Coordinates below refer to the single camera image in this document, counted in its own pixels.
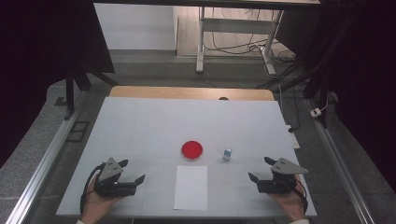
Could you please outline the person's right hand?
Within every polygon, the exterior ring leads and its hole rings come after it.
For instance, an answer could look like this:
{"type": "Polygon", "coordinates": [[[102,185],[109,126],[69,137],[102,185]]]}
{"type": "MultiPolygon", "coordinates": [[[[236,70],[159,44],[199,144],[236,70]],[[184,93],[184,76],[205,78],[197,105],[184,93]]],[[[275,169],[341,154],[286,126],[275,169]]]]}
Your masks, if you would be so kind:
{"type": "Polygon", "coordinates": [[[307,219],[304,214],[304,201],[298,193],[304,195],[304,186],[298,175],[295,176],[297,185],[295,191],[289,194],[270,194],[270,197],[277,203],[286,217],[292,221],[307,219]]]}

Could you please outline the white paper sheet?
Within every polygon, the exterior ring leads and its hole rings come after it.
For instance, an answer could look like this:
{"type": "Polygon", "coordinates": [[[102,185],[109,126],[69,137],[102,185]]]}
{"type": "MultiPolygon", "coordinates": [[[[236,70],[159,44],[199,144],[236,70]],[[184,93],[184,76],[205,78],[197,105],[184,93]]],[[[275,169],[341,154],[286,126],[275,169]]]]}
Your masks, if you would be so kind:
{"type": "Polygon", "coordinates": [[[177,167],[174,209],[192,211],[207,209],[206,166],[177,167]]]}

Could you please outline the aluminium rail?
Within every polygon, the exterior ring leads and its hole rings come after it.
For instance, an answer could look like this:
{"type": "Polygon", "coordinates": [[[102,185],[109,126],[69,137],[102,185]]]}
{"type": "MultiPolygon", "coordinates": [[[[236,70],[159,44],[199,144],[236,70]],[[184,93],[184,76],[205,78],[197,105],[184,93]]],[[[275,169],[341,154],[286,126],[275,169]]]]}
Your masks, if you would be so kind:
{"type": "Polygon", "coordinates": [[[27,214],[31,210],[31,207],[34,203],[35,197],[45,182],[53,163],[62,149],[68,133],[70,132],[79,112],[83,107],[86,97],[87,92],[85,91],[78,95],[77,100],[75,101],[74,111],[68,119],[64,119],[62,121],[57,133],[52,138],[52,141],[43,155],[42,160],[37,165],[35,172],[33,173],[26,188],[19,197],[19,200],[8,217],[6,224],[22,224],[22,222],[27,217],[27,214]]]}
{"type": "Polygon", "coordinates": [[[330,130],[325,128],[318,118],[313,118],[312,116],[310,116],[310,118],[313,120],[315,127],[318,130],[320,139],[326,147],[332,164],[343,184],[345,192],[348,195],[361,224],[376,224],[375,218],[368,207],[367,202],[364,200],[358,185],[349,172],[347,164],[343,159],[342,154],[339,151],[339,147],[336,145],[330,130]]]}

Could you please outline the wooden table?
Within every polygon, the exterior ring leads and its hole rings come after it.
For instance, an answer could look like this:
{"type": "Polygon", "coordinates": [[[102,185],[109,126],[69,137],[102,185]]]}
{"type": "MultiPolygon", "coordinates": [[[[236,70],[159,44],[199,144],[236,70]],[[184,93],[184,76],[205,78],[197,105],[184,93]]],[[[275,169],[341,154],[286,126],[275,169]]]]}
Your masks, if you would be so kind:
{"type": "Polygon", "coordinates": [[[239,101],[274,101],[275,97],[269,90],[219,89],[219,88],[185,88],[185,87],[146,87],[146,86],[115,86],[110,97],[137,97],[161,99],[205,99],[218,100],[227,97],[239,101]]]}

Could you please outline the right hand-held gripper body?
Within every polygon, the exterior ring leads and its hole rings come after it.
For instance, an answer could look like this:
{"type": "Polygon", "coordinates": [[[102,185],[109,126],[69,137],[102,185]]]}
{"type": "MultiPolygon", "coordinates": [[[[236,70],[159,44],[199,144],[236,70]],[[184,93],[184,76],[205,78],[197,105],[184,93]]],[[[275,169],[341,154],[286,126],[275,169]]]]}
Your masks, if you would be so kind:
{"type": "Polygon", "coordinates": [[[271,180],[260,180],[257,184],[260,193],[286,194],[292,192],[297,185],[296,175],[307,174],[308,171],[284,158],[280,158],[271,166],[271,180]]]}

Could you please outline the person's left hand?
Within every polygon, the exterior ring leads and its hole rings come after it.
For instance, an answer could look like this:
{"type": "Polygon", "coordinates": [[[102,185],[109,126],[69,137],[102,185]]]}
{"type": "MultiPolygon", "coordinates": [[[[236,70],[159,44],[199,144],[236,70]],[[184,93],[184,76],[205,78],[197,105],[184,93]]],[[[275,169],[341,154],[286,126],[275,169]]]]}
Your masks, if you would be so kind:
{"type": "Polygon", "coordinates": [[[83,212],[79,220],[85,224],[97,224],[112,208],[120,198],[101,197],[94,190],[94,180],[92,180],[86,190],[83,212]]]}

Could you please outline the black curtain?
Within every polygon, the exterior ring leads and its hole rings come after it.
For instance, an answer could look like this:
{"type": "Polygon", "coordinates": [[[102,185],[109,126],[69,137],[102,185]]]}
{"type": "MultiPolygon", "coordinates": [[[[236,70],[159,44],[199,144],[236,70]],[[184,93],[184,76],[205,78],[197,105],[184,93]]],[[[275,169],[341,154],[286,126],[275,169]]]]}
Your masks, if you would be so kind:
{"type": "Polygon", "coordinates": [[[72,72],[112,73],[95,0],[0,0],[0,167],[72,72]]]}
{"type": "Polygon", "coordinates": [[[335,113],[396,192],[396,0],[319,0],[287,10],[280,35],[306,69],[304,96],[335,113]]]}

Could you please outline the large white table cover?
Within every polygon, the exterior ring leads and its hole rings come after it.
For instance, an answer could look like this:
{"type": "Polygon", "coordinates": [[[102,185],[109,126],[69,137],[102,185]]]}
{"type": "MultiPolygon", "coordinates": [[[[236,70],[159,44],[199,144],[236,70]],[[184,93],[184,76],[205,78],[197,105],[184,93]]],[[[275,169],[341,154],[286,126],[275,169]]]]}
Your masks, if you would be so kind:
{"type": "Polygon", "coordinates": [[[120,182],[145,175],[136,194],[116,204],[113,217],[259,218],[279,217],[276,203],[257,190],[248,173],[272,176],[264,157],[296,161],[290,134],[275,101],[176,100],[108,97],[57,210],[76,217],[93,168],[110,157],[128,160],[120,182]],[[203,147],[187,160],[182,146],[203,147]],[[229,161],[224,149],[232,150],[229,161]],[[175,210],[177,167],[207,167],[207,209],[175,210]]]}

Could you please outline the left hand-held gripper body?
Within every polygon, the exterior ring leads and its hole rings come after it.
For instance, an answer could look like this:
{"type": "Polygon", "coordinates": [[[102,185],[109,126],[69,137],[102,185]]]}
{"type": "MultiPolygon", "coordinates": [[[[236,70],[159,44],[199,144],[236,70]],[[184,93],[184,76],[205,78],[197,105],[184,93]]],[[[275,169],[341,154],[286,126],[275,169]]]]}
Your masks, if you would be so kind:
{"type": "Polygon", "coordinates": [[[94,190],[101,197],[107,198],[134,196],[137,187],[133,186],[133,182],[121,183],[119,181],[123,168],[118,165],[118,161],[110,157],[103,164],[99,176],[95,179],[94,190]]]}

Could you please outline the black metal stand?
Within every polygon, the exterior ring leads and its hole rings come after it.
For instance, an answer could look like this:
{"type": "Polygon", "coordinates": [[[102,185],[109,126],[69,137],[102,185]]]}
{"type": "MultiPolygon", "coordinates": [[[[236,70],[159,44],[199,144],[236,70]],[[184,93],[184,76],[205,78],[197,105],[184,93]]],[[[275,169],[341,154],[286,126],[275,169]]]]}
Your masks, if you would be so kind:
{"type": "Polygon", "coordinates": [[[91,82],[88,79],[88,74],[92,74],[95,77],[101,79],[111,87],[118,86],[119,83],[116,80],[108,77],[104,73],[95,69],[93,66],[87,63],[72,63],[66,73],[66,115],[65,120],[70,119],[75,114],[75,98],[74,98],[74,86],[78,85],[81,91],[88,91],[91,88],[91,82]]]}
{"type": "Polygon", "coordinates": [[[262,86],[269,88],[292,71],[302,68],[303,72],[297,78],[281,85],[280,89],[285,91],[305,81],[307,86],[303,90],[303,97],[311,99],[315,95],[319,96],[319,120],[324,122],[328,105],[330,62],[352,22],[353,17],[345,11],[281,11],[273,20],[274,38],[297,56],[287,61],[289,66],[286,70],[271,76],[262,86]]]}

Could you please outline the round red ink pad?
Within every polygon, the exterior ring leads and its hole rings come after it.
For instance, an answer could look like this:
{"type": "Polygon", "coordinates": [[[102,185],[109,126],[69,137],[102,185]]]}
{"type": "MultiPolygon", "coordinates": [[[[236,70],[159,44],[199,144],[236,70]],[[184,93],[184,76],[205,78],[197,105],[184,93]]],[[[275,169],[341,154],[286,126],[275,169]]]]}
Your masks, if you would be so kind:
{"type": "Polygon", "coordinates": [[[197,160],[203,153],[203,147],[196,141],[188,141],[181,148],[181,154],[187,160],[197,160]]]}

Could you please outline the white desk frame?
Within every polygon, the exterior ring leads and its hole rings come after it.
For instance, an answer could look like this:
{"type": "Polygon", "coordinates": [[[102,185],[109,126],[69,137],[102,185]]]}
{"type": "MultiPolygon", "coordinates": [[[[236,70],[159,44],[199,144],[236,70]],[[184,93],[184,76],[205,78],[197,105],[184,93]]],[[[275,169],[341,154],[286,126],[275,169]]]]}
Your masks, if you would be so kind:
{"type": "Polygon", "coordinates": [[[204,71],[204,34],[205,32],[214,32],[267,35],[265,46],[259,47],[259,50],[264,60],[265,71],[269,76],[274,75],[276,70],[270,58],[270,50],[275,39],[282,14],[282,10],[277,11],[271,21],[218,19],[207,18],[205,16],[205,8],[199,7],[199,41],[197,48],[196,73],[202,74],[204,71]]]}

